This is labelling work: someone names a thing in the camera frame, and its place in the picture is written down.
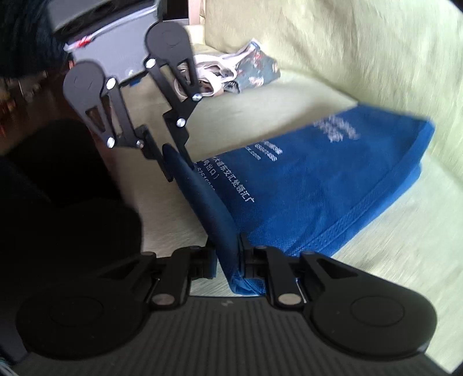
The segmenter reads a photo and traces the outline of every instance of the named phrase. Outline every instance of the blue non-woven bag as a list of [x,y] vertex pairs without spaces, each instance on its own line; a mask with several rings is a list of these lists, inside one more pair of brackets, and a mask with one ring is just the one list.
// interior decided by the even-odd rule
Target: blue non-woven bag
[[333,255],[418,178],[429,121],[359,105],[302,129],[211,157],[166,161],[215,243],[231,289],[262,294],[239,272],[237,234],[297,256]]

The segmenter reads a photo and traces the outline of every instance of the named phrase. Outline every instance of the folding metal arm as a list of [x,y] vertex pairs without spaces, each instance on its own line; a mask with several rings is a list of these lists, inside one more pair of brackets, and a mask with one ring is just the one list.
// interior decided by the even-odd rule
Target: folding metal arm
[[[163,115],[164,121],[180,155],[193,169],[194,164],[185,148],[189,138],[186,123],[202,95],[188,33],[176,22],[160,22],[146,32],[145,45],[148,51],[148,57],[144,62],[145,72],[152,77],[172,107]],[[178,69],[178,65],[182,63],[188,66],[188,81]],[[187,96],[185,100],[180,101],[161,72],[161,67],[165,65],[181,85]],[[141,149],[147,159],[155,159],[158,162],[166,179],[172,181],[172,175],[148,127],[141,125],[134,128],[120,87],[116,78],[105,77],[103,69],[97,62],[84,61],[77,63],[66,75],[63,93],[85,124],[106,143],[108,148],[120,146]],[[106,96],[120,123],[121,134],[116,134],[111,117],[103,106],[102,98]]]

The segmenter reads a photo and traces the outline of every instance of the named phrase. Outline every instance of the black metal bracket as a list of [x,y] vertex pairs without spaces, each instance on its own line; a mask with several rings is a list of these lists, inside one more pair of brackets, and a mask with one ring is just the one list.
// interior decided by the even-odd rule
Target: black metal bracket
[[158,282],[149,296],[150,307],[173,309],[185,303],[192,280],[215,277],[215,247],[208,239],[205,247],[179,248],[170,257],[159,259],[158,265],[161,269],[152,274]]
[[[172,107],[163,115],[163,119],[180,155],[193,169],[193,161],[185,148],[189,138],[186,123],[202,95],[188,33],[175,22],[160,22],[147,31],[145,44],[149,53],[144,62],[146,72]],[[178,65],[183,63],[188,66],[187,78],[182,76],[178,69]],[[161,67],[165,65],[180,83],[187,96],[185,100],[180,101],[161,72]],[[68,72],[64,79],[63,94],[87,127],[96,133],[108,148],[118,146],[141,149],[145,158],[157,161],[164,176],[171,182],[172,174],[148,127],[142,125],[134,128],[120,88],[121,84],[116,78],[106,77],[96,62],[85,61],[76,64]],[[109,99],[119,121],[122,130],[120,134],[116,133],[111,116],[103,104],[102,99],[105,97]]]
[[275,247],[252,247],[243,233],[239,235],[238,243],[244,278],[264,280],[267,298],[272,306],[291,310],[304,307],[304,298],[293,270],[299,265],[298,258],[287,257]]

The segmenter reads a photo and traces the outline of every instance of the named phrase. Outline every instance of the screw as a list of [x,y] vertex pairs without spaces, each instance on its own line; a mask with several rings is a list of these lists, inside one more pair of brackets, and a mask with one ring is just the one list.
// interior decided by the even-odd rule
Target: screw
[[202,95],[200,93],[196,93],[195,95],[193,95],[192,99],[193,102],[199,102],[202,99]]
[[156,60],[155,59],[149,59],[146,63],[145,63],[145,67],[150,69],[152,67],[154,67],[156,65]]
[[177,127],[183,128],[186,123],[187,123],[187,121],[184,118],[180,118],[180,119],[177,120]]
[[116,86],[116,79],[112,77],[106,83],[106,89],[111,90],[114,86]]
[[302,301],[302,298],[299,295],[288,293],[288,294],[281,294],[278,297],[278,301],[285,306],[295,306]]
[[231,301],[230,299],[221,302],[221,305],[224,307],[228,307],[230,304],[233,304],[233,301]]
[[114,147],[114,144],[116,143],[116,141],[110,137],[108,138],[108,141],[106,142],[106,146],[110,149],[112,149]]
[[170,294],[157,294],[151,298],[151,301],[158,306],[170,306],[174,304],[175,298]]

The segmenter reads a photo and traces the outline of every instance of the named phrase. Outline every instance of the light green sofa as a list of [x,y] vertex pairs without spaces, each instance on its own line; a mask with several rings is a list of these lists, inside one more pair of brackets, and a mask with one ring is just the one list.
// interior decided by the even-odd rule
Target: light green sofa
[[[207,0],[197,52],[237,50],[252,38],[277,58],[280,80],[205,98],[187,123],[200,160],[355,106],[431,117],[436,133],[419,180],[335,258],[425,295],[438,313],[429,356],[463,359],[463,16],[446,0]],[[135,124],[171,142],[169,109],[149,78],[123,94]],[[159,256],[206,235],[175,183],[136,150],[114,150],[114,175],[144,221],[144,250]],[[223,278],[192,293],[229,295]]]

